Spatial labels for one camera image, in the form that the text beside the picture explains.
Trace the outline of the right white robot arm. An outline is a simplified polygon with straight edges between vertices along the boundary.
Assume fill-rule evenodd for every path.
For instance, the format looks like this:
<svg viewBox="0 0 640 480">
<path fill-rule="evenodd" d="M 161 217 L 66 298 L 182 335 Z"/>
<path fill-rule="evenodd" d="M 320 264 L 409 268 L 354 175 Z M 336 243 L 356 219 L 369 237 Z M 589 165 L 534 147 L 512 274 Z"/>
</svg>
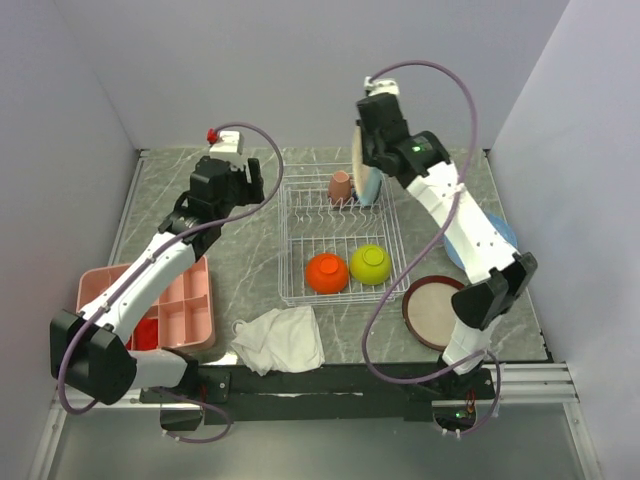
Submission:
<svg viewBox="0 0 640 480">
<path fill-rule="evenodd" d="M 397 96 L 357 103 L 363 162 L 396 179 L 442 229 L 461 259 L 467 286 L 452 296 L 456 323 L 441 358 L 440 391 L 460 398 L 473 385 L 498 321 L 526 290 L 538 264 L 519 253 L 469 193 L 449 153 L 429 131 L 411 134 Z"/>
</svg>

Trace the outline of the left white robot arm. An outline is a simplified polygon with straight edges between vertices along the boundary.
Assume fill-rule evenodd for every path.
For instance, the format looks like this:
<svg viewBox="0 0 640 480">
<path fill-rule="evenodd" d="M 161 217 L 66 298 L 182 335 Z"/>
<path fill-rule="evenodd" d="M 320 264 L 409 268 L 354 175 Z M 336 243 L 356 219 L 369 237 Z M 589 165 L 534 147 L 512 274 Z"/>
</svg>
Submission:
<svg viewBox="0 0 640 480">
<path fill-rule="evenodd" d="M 154 301 L 220 238 L 223 224 L 235 218 L 232 210 L 257 211 L 268 199 L 258 159 L 236 168 L 202 157 L 188 190 L 137 260 L 79 312 L 62 310 L 51 320 L 51 374 L 58 386 L 105 405 L 131 388 L 164 387 L 176 401 L 193 399 L 200 388 L 197 360 L 170 348 L 129 351 L 126 344 Z"/>
</svg>

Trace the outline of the orange bowl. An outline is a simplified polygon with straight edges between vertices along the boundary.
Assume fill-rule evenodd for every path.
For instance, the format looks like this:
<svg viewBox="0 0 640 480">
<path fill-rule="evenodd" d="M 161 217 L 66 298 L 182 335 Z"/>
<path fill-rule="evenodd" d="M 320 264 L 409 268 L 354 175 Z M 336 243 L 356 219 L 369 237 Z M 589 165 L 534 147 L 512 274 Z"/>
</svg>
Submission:
<svg viewBox="0 0 640 480">
<path fill-rule="evenodd" d="M 308 262 L 305 280 L 307 285 L 318 294 L 340 293 L 349 282 L 347 264 L 336 254 L 318 254 Z"/>
</svg>

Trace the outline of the beige blue leaf plate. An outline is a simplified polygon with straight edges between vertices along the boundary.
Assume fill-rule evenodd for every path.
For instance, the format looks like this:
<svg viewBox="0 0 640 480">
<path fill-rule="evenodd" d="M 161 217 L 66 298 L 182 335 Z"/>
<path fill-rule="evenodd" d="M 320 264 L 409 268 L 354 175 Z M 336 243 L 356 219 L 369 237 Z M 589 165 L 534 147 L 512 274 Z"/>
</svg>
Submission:
<svg viewBox="0 0 640 480">
<path fill-rule="evenodd" d="M 364 163 L 361 128 L 355 126 L 352 138 L 352 178 L 355 193 L 362 206 L 372 206 L 380 193 L 382 173 Z"/>
</svg>

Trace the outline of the pink printed ceramic mug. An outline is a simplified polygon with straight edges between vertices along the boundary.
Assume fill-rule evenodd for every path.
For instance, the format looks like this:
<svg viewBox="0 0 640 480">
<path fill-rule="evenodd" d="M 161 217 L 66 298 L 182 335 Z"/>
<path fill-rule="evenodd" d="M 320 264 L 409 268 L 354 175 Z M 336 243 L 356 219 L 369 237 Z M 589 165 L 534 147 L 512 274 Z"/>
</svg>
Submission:
<svg viewBox="0 0 640 480">
<path fill-rule="evenodd" d="M 328 196 L 332 203 L 347 202 L 352 195 L 350 175 L 344 171 L 336 171 L 329 182 Z"/>
</svg>

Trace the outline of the dark red plate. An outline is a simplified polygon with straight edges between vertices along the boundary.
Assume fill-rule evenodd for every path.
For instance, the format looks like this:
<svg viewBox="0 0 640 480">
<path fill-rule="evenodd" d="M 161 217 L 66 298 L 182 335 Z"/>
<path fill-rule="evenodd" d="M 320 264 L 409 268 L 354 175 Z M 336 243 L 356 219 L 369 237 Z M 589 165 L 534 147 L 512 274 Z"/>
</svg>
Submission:
<svg viewBox="0 0 640 480">
<path fill-rule="evenodd" d="M 456 314 L 451 300 L 464 285 L 448 276 L 429 275 L 414 281 L 402 299 L 406 328 L 423 345 L 443 352 L 453 333 Z"/>
</svg>

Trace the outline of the light blue plate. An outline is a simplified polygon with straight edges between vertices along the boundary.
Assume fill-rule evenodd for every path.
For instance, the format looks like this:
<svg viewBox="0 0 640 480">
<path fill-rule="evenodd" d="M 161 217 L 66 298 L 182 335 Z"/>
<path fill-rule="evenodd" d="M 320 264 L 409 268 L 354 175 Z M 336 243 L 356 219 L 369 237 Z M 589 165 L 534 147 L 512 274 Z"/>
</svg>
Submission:
<svg viewBox="0 0 640 480">
<path fill-rule="evenodd" d="M 500 234 L 502 238 L 505 239 L 513 248 L 517 249 L 518 248 L 517 237 L 514 231 L 512 230 L 512 228 L 509 226 L 509 224 L 505 220 L 503 220 L 501 217 L 494 215 L 490 212 L 485 212 L 485 216 L 489 219 L 490 223 L 492 224 L 494 229 L 497 231 L 497 233 Z M 448 258 L 459 269 L 464 270 L 465 269 L 464 263 L 462 262 L 457 251 L 455 250 L 455 248 L 447 238 L 444 238 L 444 247 L 445 247 L 445 251 Z"/>
</svg>

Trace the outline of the yellow-green bowl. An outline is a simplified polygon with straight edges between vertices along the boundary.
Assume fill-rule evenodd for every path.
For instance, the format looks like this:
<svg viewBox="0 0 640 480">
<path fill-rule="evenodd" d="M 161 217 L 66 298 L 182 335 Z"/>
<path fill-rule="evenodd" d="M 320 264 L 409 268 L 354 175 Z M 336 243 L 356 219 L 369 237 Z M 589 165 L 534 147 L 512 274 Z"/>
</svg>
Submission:
<svg viewBox="0 0 640 480">
<path fill-rule="evenodd" d="M 392 263 L 389 253 L 379 245 L 367 244 L 352 255 L 349 270 L 351 275 L 364 285 L 380 285 L 391 275 Z"/>
</svg>

